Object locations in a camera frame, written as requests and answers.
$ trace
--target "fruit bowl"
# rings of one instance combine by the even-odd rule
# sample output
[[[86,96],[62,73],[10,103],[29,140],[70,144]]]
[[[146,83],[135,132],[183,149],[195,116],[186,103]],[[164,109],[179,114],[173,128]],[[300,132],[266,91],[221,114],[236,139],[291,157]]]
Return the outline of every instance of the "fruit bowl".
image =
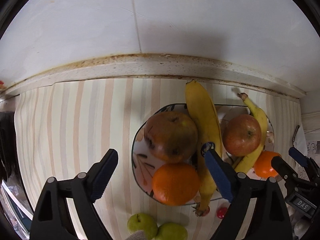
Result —
[[[249,114],[250,111],[246,106],[232,106],[232,105],[215,105],[217,109],[218,119],[221,127],[221,132],[223,133],[227,123],[234,117],[241,114]],[[155,114],[166,111],[177,111],[182,112],[187,115],[188,109],[186,104],[171,104],[162,107]],[[139,130],[137,131],[132,145],[131,157],[132,157],[132,170],[134,178],[138,184],[138,186],[151,198],[156,200],[153,196],[152,191],[152,177],[154,173],[159,169],[164,161],[154,157],[148,149],[148,145],[144,140],[144,123]],[[268,119],[268,130],[267,130],[267,138],[265,142],[265,150],[273,151],[274,149],[274,133],[273,127]],[[241,157],[235,157],[226,152],[223,147],[222,157],[223,161],[230,163],[231,165],[234,163],[238,163],[241,160]],[[196,153],[186,160],[186,163],[193,165],[196,168]],[[252,179],[262,179],[258,177],[253,168],[247,173],[247,175]],[[217,194],[213,194],[211,200],[215,200],[217,198]],[[186,203],[195,204],[200,201],[199,192],[193,198],[193,200]]]

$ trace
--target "countertop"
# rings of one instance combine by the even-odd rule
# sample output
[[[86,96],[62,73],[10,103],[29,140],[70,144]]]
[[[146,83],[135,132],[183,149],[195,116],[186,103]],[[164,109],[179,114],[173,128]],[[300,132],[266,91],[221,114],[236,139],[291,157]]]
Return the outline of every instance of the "countertop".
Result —
[[[188,240],[210,239],[220,223],[217,207],[197,218],[191,206],[169,207],[147,196],[136,184],[131,167],[131,147],[139,127],[162,106],[185,103],[186,80],[99,79],[56,83],[19,96],[15,113],[17,150],[26,192],[33,208],[46,179],[71,179],[100,161],[109,148],[119,154],[118,166],[103,197],[95,203],[97,212],[114,239],[126,239],[128,218],[135,213],[152,215],[161,225],[176,222],[188,230]],[[301,123],[296,101],[227,85],[201,83],[216,104],[242,105],[236,92],[246,92],[266,113],[275,133],[275,151],[297,168],[288,156],[295,127]],[[283,181],[279,185],[285,194]],[[68,201],[80,239],[85,234],[72,201]],[[244,236],[253,212],[252,201],[238,235]]]

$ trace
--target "yellow banana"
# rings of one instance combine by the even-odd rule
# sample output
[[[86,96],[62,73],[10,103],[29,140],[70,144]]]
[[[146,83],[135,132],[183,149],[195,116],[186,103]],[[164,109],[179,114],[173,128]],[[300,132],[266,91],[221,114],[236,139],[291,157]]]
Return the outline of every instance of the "yellow banana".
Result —
[[[201,181],[199,189],[201,201],[197,205],[196,215],[204,216],[208,213],[208,206],[217,186],[205,166],[204,157],[201,155],[201,147],[204,143],[213,142],[216,152],[221,157],[221,131],[216,108],[204,87],[192,80],[186,84],[185,94],[189,114],[198,128],[197,172]]]
[[[238,94],[238,97],[242,99],[242,101],[247,105],[250,109],[251,114],[255,119],[257,119],[260,127],[261,127],[261,141],[257,149],[255,149],[252,153],[243,157],[243,159],[239,162],[239,164],[235,167],[236,172],[247,173],[257,161],[260,153],[263,151],[264,144],[267,136],[267,128],[268,128],[268,120],[265,112],[257,107],[248,97],[246,93]]]

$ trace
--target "label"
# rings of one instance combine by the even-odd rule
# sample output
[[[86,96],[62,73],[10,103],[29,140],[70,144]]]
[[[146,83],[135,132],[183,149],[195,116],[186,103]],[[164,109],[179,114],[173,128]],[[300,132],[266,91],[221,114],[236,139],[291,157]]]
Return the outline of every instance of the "label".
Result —
[[[293,204],[295,204],[296,206],[298,206],[298,208],[300,208],[301,210],[303,210],[304,212],[308,212],[311,208],[311,206],[309,204],[307,204],[305,201],[296,198],[293,201]]]

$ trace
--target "white wall tile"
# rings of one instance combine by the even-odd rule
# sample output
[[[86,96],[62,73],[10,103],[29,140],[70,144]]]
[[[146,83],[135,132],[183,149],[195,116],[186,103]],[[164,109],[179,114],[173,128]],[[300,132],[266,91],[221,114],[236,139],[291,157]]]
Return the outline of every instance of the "white wall tile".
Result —
[[[144,53],[215,58],[320,88],[320,39],[292,0],[134,2]]]
[[[0,41],[6,85],[62,64],[139,53],[132,0],[29,0]]]
[[[320,111],[320,90],[307,93],[307,96],[300,99],[300,105],[301,105],[301,112],[303,114],[319,112]]]

